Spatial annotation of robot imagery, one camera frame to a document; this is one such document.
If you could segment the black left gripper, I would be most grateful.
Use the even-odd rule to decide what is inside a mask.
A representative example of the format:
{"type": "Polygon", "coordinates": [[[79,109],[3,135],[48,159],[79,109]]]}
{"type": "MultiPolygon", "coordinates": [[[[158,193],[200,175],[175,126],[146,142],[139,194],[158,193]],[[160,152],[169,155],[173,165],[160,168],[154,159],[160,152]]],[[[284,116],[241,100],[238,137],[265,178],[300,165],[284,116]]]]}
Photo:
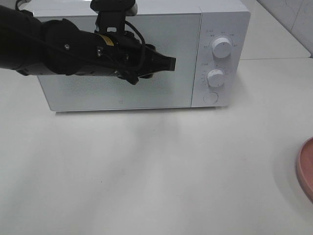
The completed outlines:
{"type": "Polygon", "coordinates": [[[117,77],[135,85],[140,78],[149,79],[156,72],[175,70],[176,58],[157,52],[140,33],[95,33],[104,41],[97,46],[97,59],[103,66],[95,67],[96,76],[117,77]]]}

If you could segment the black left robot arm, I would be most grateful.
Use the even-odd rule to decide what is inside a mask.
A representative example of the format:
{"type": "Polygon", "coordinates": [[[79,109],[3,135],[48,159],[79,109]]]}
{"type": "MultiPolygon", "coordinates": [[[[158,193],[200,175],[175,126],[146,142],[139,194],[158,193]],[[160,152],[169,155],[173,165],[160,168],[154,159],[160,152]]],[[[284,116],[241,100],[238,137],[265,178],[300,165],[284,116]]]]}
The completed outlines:
{"type": "Polygon", "coordinates": [[[0,66],[21,75],[109,76],[136,84],[160,71],[174,71],[176,59],[147,44],[127,16],[134,0],[93,0],[96,30],[80,30],[67,19],[41,22],[30,11],[0,8],[0,66]]]}

